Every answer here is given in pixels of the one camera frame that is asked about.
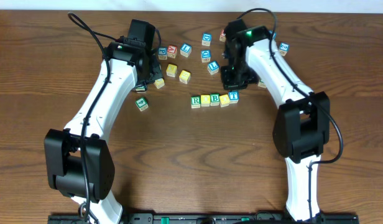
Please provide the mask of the blue T block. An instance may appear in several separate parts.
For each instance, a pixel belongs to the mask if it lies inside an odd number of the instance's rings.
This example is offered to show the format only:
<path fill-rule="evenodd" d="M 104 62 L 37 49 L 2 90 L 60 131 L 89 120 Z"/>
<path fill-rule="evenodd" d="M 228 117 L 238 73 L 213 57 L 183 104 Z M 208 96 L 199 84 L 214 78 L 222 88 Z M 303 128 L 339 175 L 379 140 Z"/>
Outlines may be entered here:
<path fill-rule="evenodd" d="M 229 100 L 230 100 L 231 104 L 238 103 L 238 101 L 239 101 L 239 92 L 238 91 L 236 91 L 236 90 L 230 91 L 228 93 L 228 96 L 229 96 Z"/>

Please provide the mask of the yellow O block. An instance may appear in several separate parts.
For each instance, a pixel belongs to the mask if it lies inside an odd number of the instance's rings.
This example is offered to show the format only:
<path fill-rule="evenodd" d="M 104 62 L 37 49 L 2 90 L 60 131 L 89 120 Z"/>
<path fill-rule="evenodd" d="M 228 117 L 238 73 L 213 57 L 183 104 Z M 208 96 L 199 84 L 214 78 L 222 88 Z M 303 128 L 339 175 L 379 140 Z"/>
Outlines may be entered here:
<path fill-rule="evenodd" d="M 201 100 L 201 106 L 203 106 L 203 107 L 208 107 L 211 104 L 211 96 L 210 95 L 201 95 L 200 100 Z"/>
<path fill-rule="evenodd" d="M 229 104 L 230 104 L 229 95 L 220 95 L 219 96 L 219 104 L 220 104 L 220 107 L 229 106 Z"/>

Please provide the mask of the green B block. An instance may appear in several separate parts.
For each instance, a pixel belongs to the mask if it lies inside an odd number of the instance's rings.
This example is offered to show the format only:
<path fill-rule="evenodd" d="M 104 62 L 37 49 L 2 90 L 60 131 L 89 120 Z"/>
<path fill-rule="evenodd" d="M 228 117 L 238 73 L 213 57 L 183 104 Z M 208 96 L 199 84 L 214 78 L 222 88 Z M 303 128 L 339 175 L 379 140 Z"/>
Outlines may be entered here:
<path fill-rule="evenodd" d="M 213 93 L 210 95 L 210 106 L 219 106 L 220 105 L 220 94 Z"/>

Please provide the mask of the green r block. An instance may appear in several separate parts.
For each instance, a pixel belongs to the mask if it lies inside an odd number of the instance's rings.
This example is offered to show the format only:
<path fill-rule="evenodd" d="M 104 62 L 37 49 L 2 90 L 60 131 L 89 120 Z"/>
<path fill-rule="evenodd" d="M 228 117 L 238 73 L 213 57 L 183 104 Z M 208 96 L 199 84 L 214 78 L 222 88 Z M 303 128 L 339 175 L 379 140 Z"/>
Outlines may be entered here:
<path fill-rule="evenodd" d="M 201 107 L 201 97 L 200 96 L 192 96 L 191 97 L 191 108 L 200 108 Z"/>
<path fill-rule="evenodd" d="M 135 87 L 134 91 L 137 93 L 145 93 L 147 91 L 147 86 L 144 85 Z"/>

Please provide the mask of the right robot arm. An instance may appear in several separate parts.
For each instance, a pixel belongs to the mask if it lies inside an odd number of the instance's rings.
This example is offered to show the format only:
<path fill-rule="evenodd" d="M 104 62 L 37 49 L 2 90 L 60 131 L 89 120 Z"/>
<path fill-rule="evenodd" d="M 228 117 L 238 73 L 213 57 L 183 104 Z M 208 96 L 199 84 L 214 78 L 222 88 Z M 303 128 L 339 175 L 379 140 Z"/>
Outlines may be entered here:
<path fill-rule="evenodd" d="M 225 90 L 236 91 L 262 81 L 278 108 L 274 144 L 287 166 L 288 199 L 286 209 L 295 221 L 310 221 L 320 212 L 316 200 L 317 162 L 329 139 L 329 119 L 309 102 L 313 98 L 329 110 L 323 92 L 315 93 L 299 79 L 284 59 L 287 46 L 277 46 L 266 27 L 248 29 L 228 25 L 221 68 Z"/>

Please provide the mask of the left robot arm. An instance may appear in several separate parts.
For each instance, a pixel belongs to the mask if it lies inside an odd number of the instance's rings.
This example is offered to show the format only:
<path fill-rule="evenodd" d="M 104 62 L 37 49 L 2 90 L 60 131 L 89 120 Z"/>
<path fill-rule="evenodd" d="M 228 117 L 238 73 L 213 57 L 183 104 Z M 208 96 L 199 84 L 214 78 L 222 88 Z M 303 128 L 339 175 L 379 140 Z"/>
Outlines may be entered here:
<path fill-rule="evenodd" d="M 89 208 L 88 221 L 119 223 L 123 207 L 111 191 L 115 167 L 109 135 L 126 96 L 159 65 L 145 44 L 112 42 L 105 52 L 82 107 L 63 130 L 48 131 L 44 149 L 52 189 Z"/>

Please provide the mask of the yellow C block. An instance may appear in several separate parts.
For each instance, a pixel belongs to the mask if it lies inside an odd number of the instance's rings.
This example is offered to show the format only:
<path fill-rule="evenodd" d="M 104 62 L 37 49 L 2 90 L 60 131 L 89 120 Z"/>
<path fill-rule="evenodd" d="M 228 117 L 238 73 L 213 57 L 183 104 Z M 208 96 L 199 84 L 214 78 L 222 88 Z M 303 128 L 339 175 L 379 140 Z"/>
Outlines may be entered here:
<path fill-rule="evenodd" d="M 154 85 L 157 89 L 160 89 L 165 85 L 165 80 L 163 78 L 156 79 Z"/>

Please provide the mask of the yellow K block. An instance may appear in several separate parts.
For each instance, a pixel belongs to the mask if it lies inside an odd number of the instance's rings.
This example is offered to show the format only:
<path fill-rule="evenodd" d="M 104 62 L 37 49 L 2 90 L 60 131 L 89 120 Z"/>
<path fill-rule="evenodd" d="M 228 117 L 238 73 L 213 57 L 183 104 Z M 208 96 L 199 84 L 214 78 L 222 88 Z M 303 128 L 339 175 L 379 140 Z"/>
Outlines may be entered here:
<path fill-rule="evenodd" d="M 169 63 L 166 69 L 166 74 L 169 77 L 176 77 L 177 75 L 177 66 L 174 64 Z"/>

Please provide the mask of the blue L block lower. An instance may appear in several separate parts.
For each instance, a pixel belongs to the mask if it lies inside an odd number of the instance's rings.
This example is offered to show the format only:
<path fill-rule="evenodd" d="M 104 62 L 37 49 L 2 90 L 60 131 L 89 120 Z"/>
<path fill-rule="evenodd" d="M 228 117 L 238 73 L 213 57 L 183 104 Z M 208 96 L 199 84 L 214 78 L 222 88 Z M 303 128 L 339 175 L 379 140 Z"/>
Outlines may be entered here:
<path fill-rule="evenodd" d="M 208 64 L 208 72 L 210 75 L 214 75 L 219 72 L 219 64 L 217 61 L 212 61 Z"/>

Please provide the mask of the blue l block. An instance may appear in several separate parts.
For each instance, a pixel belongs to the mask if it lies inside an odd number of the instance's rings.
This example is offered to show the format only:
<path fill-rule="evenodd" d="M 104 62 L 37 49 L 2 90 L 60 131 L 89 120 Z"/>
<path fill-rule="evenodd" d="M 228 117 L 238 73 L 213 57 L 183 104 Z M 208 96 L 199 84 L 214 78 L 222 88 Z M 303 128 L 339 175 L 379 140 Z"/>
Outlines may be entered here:
<path fill-rule="evenodd" d="M 212 61 L 208 64 L 208 72 L 210 75 L 214 75 L 219 72 L 219 64 L 217 61 Z"/>
<path fill-rule="evenodd" d="M 184 57 L 189 57 L 190 54 L 191 54 L 191 52 L 192 52 L 192 47 L 191 47 L 191 45 L 189 45 L 189 44 L 184 43 L 184 44 L 182 44 L 182 46 L 180 47 L 180 54 L 181 54 L 182 56 L 184 56 Z"/>

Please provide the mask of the blue P block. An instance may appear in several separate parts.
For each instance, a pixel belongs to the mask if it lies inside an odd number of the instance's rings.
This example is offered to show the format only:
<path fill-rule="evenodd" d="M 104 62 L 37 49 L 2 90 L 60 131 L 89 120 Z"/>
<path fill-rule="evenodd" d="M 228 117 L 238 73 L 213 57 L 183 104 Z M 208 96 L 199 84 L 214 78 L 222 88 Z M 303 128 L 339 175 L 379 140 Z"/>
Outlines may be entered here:
<path fill-rule="evenodd" d="M 157 51 L 157 56 L 159 60 L 167 60 L 167 48 L 166 47 L 159 47 Z"/>

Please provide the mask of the green J block right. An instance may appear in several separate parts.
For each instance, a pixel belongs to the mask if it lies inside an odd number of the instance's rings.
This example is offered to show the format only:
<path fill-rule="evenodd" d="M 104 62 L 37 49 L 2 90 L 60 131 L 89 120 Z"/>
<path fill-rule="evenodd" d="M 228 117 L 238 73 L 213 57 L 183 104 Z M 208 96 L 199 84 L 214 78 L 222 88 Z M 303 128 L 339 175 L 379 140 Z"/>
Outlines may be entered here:
<path fill-rule="evenodd" d="M 259 80 L 259 81 L 258 81 L 257 86 L 258 86 L 258 87 L 261 87 L 261 88 L 266 88 L 266 85 L 265 85 L 265 83 L 264 83 L 262 80 Z"/>

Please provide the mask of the red A block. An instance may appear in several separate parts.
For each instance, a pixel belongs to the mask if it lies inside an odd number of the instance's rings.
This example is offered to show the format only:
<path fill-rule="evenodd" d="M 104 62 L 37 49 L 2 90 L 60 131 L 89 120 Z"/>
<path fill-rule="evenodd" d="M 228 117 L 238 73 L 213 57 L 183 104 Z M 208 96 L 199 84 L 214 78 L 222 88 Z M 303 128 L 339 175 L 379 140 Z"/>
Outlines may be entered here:
<path fill-rule="evenodd" d="M 176 45 L 168 45 L 167 47 L 167 57 L 176 58 L 178 52 L 178 47 Z"/>

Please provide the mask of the yellow S block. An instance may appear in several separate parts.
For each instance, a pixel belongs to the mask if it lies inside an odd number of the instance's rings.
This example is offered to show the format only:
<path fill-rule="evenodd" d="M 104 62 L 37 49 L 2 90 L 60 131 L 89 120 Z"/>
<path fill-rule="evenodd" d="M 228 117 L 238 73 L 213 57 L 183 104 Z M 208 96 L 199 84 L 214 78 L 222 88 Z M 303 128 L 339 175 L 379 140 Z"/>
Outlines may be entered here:
<path fill-rule="evenodd" d="M 180 82 L 184 83 L 184 84 L 188 84 L 188 82 L 190 81 L 190 78 L 191 78 L 191 73 L 186 71 L 186 70 L 182 70 L 180 75 L 179 75 L 179 80 Z"/>

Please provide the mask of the blue D block lower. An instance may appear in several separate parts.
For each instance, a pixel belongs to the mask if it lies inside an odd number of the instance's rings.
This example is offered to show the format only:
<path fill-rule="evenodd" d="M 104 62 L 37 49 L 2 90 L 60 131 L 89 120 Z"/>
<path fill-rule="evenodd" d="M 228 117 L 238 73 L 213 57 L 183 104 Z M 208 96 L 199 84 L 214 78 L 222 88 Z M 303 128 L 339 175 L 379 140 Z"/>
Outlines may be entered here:
<path fill-rule="evenodd" d="M 208 63 L 211 61 L 211 51 L 210 50 L 202 50 L 201 51 L 201 62 Z"/>

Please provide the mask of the blue d block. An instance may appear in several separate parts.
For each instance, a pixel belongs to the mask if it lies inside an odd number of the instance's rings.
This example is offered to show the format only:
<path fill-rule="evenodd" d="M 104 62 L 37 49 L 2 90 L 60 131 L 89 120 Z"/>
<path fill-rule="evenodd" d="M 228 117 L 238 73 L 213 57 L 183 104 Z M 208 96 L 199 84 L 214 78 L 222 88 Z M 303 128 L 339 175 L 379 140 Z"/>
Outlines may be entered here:
<path fill-rule="evenodd" d="M 208 63 L 211 61 L 211 51 L 210 50 L 202 50 L 201 51 L 201 62 Z"/>
<path fill-rule="evenodd" d="M 203 46 L 209 47 L 211 45 L 212 35 L 208 33 L 203 33 L 201 38 L 201 44 Z"/>

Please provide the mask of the green 4 block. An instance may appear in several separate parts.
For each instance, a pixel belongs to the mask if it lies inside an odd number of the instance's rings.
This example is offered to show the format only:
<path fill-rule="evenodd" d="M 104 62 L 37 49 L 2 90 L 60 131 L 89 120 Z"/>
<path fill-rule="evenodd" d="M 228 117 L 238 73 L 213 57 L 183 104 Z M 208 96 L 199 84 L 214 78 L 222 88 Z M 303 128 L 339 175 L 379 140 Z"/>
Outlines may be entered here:
<path fill-rule="evenodd" d="M 135 104 L 138 107 L 139 111 L 144 111 L 149 107 L 148 102 L 144 97 L 137 99 Z"/>

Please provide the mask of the blue L block upper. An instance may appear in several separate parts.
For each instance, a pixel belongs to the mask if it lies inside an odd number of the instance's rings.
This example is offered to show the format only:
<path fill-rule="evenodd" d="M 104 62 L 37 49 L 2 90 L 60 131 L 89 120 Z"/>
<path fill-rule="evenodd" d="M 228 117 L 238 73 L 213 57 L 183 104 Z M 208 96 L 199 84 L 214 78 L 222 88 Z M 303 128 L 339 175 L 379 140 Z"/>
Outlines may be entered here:
<path fill-rule="evenodd" d="M 184 43 L 184 44 L 182 44 L 182 46 L 180 47 L 180 54 L 181 54 L 182 56 L 184 56 L 184 57 L 189 57 L 190 54 L 191 54 L 191 52 L 192 52 L 192 47 L 191 47 L 191 45 L 189 45 L 189 44 Z"/>

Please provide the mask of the red I block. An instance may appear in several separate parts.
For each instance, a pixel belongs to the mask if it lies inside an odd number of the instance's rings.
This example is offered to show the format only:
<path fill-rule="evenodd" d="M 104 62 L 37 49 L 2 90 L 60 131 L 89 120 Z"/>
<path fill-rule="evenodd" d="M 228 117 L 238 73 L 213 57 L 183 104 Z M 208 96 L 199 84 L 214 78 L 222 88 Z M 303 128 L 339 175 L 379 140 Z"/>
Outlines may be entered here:
<path fill-rule="evenodd" d="M 219 36 L 219 40 L 221 42 L 226 42 L 226 34 L 224 33 L 224 30 L 221 31 L 220 36 Z"/>

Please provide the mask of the blue D block upper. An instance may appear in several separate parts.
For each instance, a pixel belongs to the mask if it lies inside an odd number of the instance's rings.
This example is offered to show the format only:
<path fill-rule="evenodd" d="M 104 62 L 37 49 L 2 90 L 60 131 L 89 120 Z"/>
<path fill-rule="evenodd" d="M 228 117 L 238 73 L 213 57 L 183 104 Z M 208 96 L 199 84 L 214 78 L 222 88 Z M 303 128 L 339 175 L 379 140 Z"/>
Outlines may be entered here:
<path fill-rule="evenodd" d="M 209 47 L 211 45 L 212 35 L 208 33 L 203 33 L 201 38 L 201 44 L 203 46 Z"/>

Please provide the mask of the blue 2 block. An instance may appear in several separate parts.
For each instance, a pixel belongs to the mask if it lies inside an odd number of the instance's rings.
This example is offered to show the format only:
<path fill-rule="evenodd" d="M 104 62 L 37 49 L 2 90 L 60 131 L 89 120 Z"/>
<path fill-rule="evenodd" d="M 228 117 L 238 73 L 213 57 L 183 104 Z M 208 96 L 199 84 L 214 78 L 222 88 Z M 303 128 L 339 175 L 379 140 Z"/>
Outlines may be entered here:
<path fill-rule="evenodd" d="M 279 45 L 279 53 L 281 54 L 281 56 L 285 56 L 287 52 L 289 51 L 289 48 L 290 48 L 289 44 L 281 42 Z"/>

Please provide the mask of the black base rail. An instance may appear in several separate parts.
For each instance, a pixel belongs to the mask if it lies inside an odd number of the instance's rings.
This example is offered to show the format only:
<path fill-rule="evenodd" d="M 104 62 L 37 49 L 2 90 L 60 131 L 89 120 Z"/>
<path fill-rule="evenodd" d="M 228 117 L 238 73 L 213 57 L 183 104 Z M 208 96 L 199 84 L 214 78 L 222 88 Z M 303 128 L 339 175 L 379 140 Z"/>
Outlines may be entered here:
<path fill-rule="evenodd" d="M 357 215 L 318 215 L 317 224 L 359 224 Z M 151 213 L 125 214 L 120 224 L 231 224 L 231 223 L 295 223 L 281 213 L 259 212 L 255 215 L 154 215 Z"/>

